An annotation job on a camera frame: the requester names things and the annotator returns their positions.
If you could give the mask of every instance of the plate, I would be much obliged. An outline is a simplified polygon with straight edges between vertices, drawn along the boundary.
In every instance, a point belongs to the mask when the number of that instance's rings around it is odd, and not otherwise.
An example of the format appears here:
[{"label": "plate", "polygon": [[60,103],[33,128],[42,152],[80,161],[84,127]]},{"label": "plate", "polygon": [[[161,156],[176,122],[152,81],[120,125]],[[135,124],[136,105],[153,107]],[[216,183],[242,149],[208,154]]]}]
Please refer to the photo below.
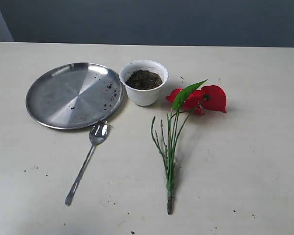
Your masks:
[{"label": "plate", "polygon": [[97,64],[74,63],[39,77],[28,90],[26,108],[44,126],[79,129],[113,114],[123,94],[119,75],[113,70]]}]

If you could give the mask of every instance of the metal spoon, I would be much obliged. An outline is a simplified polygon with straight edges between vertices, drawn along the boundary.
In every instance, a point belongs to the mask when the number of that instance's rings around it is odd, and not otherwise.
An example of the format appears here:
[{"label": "metal spoon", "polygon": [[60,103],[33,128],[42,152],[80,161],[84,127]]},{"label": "metal spoon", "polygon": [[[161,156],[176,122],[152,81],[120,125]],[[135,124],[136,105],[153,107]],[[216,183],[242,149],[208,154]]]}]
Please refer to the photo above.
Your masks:
[{"label": "metal spoon", "polygon": [[89,133],[89,140],[92,143],[92,147],[90,148],[87,157],[84,161],[84,164],[81,168],[81,170],[79,171],[79,174],[76,178],[76,180],[74,181],[74,184],[72,185],[72,188],[67,196],[67,198],[65,199],[64,203],[65,205],[69,206],[72,201],[73,201],[73,197],[74,194],[76,192],[76,189],[78,187],[78,184],[80,182],[80,180],[82,179],[82,176],[84,174],[84,171],[87,167],[87,164],[90,160],[90,155],[94,149],[94,147],[98,144],[101,144],[102,142],[104,142],[107,138],[108,135],[108,125],[106,121],[99,121],[97,122],[93,128],[91,129],[90,133]]}]

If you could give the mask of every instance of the red flower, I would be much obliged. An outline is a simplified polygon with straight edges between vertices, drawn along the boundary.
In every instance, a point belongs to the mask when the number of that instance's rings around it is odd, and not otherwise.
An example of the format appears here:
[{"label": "red flower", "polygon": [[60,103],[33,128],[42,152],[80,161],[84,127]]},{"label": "red flower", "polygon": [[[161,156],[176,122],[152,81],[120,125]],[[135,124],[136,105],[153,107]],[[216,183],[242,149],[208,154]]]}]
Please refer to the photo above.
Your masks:
[{"label": "red flower", "polygon": [[204,93],[205,99],[201,104],[203,108],[226,113],[226,95],[220,87],[216,85],[204,86],[201,91]]},{"label": "red flower", "polygon": [[[175,97],[181,92],[181,90],[182,89],[173,90],[171,94],[166,97],[166,100],[173,103]],[[194,91],[184,101],[183,108],[193,109],[199,104],[201,104],[201,106],[205,109],[226,113],[226,95],[224,91],[218,86],[204,86],[201,88],[201,90]],[[195,109],[194,113],[203,114],[199,106]]]}]

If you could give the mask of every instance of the white table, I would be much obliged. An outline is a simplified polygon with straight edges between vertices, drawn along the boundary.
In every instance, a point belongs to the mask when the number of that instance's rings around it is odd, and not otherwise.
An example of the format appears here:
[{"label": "white table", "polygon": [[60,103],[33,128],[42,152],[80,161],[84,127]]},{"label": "white table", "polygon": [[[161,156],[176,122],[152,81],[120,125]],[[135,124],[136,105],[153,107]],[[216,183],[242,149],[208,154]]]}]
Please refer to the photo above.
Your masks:
[{"label": "white table", "polygon": [[[68,207],[89,128],[39,125],[26,111],[27,90],[60,65],[93,62],[119,71],[136,59],[163,64],[169,82],[156,104],[142,108],[126,99],[109,118],[114,128]],[[151,119],[165,117],[171,90],[206,78],[225,90],[228,113],[206,112],[187,123],[170,216]],[[294,48],[0,43],[0,235],[132,231],[294,235]]]}]

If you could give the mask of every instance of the dark soil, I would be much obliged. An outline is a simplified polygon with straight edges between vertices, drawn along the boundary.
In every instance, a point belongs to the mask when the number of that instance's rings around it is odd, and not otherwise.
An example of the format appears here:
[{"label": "dark soil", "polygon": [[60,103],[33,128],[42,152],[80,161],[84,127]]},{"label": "dark soil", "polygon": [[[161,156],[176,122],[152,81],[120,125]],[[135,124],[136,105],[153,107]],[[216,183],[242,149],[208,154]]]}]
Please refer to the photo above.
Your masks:
[{"label": "dark soil", "polygon": [[138,90],[150,90],[159,87],[162,84],[161,77],[148,70],[138,70],[126,81],[126,84]]}]

